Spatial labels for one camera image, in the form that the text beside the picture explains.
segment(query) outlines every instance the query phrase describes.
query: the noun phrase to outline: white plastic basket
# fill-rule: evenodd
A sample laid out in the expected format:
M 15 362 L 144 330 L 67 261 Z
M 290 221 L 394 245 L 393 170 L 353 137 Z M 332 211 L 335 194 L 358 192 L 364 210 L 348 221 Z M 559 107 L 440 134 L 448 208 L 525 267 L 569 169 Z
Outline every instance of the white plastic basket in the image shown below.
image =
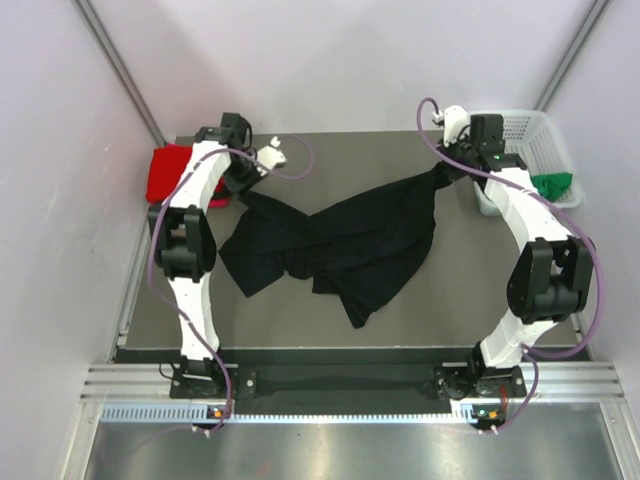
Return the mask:
M 559 208 L 575 208 L 582 202 L 582 188 L 575 175 L 573 162 L 562 141 L 560 132 L 544 112 L 537 110 L 483 110 L 469 112 L 499 113 L 504 117 L 505 152 L 518 153 L 531 175 L 548 173 L 573 173 L 571 187 L 554 204 Z M 477 183 L 476 191 L 480 212 L 483 215 L 499 215 L 498 208 L 482 192 Z

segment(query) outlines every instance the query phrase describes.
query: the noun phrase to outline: black cloth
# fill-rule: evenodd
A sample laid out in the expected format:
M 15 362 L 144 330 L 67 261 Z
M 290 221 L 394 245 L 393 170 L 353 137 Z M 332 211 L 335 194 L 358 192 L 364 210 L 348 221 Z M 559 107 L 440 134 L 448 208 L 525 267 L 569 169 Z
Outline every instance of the black cloth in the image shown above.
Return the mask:
M 313 277 L 313 292 L 340 295 L 351 324 L 360 328 L 424 262 L 436 226 L 435 192 L 449 184 L 438 165 L 310 216 L 248 192 L 241 201 L 249 210 L 220 257 L 247 297 L 285 271 Z

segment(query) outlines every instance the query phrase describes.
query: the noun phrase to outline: metal floor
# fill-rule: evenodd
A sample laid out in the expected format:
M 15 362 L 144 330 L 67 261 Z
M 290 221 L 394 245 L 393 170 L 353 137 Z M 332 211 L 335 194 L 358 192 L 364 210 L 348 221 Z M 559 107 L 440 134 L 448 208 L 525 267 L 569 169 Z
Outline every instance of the metal floor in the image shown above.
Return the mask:
M 228 425 L 209 440 L 182 430 L 126 458 L 163 428 L 101 424 L 85 479 L 622 478 L 597 405 L 533 405 L 497 437 L 465 425 Z
M 430 169 L 436 158 L 415 132 L 308 134 L 316 166 L 298 182 L 267 178 L 256 191 L 313 213 L 367 189 Z M 257 137 L 261 145 L 268 138 Z M 288 171 L 301 171 L 306 150 L 284 146 Z M 231 235 L 244 206 L 209 211 L 218 246 Z M 337 296 L 314 295 L 311 280 L 285 275 L 245 298 L 218 259 L 211 278 L 214 324 L 221 344 L 233 347 L 469 346 L 488 335 L 506 311 L 506 283 L 518 256 L 500 218 L 480 215 L 468 179 L 436 194 L 433 247 L 426 262 L 389 305 L 355 330 Z M 156 269 L 157 284 L 171 296 Z M 178 348 L 178 317 L 142 281 L 126 346 Z M 570 322 L 540 340 L 573 345 Z

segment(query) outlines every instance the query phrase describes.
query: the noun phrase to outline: red cloth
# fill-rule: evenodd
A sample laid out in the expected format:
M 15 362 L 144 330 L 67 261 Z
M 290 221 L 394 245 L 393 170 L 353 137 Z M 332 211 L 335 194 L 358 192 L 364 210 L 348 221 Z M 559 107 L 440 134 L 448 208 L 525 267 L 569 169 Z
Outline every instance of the red cloth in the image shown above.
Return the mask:
M 150 204 L 160 203 L 171 194 L 189 163 L 192 150 L 191 147 L 169 144 L 153 151 L 153 158 L 149 167 L 149 178 L 147 179 L 147 193 L 145 195 L 147 202 Z M 216 193 L 221 192 L 223 189 L 224 181 L 220 179 L 216 187 Z M 211 200 L 209 206 L 226 207 L 230 201 L 231 197 Z

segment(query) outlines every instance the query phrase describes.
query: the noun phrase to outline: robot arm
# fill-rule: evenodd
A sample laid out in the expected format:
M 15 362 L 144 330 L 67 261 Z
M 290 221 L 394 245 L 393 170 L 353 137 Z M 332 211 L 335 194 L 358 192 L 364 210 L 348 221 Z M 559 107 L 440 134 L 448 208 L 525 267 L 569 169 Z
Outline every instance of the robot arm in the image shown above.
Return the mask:
M 210 153 L 225 148 L 246 150 L 246 133 L 250 128 L 240 115 L 225 113 L 221 127 L 205 127 L 198 132 L 180 180 L 189 174 L 191 177 L 171 199 L 154 252 L 156 264 L 168 278 L 177 306 L 189 316 L 196 330 L 215 351 L 220 340 L 211 316 L 209 282 L 217 248 L 206 218 L 209 201 L 221 178 L 224 177 L 231 193 L 242 193 L 264 178 L 267 171 L 233 153 L 213 156 Z M 260 164 L 268 169 L 284 165 L 286 158 L 278 147 L 279 141 L 274 138 L 269 146 L 257 152 Z M 160 208 L 161 205 L 154 205 L 149 210 L 151 231 Z M 210 378 L 211 354 L 185 322 L 180 322 L 180 326 L 183 373 Z
M 445 130 L 439 147 L 442 153 L 526 189 L 522 192 L 497 180 L 473 178 L 500 211 L 520 251 L 507 285 L 509 309 L 468 359 L 466 381 L 478 393 L 491 392 L 513 378 L 523 345 L 532 346 L 543 333 L 585 307 L 593 264 L 582 240 L 528 194 L 535 187 L 520 156 L 505 153 L 501 115 L 469 116 L 454 106 L 434 116 Z M 448 173 L 454 180 L 465 175 Z

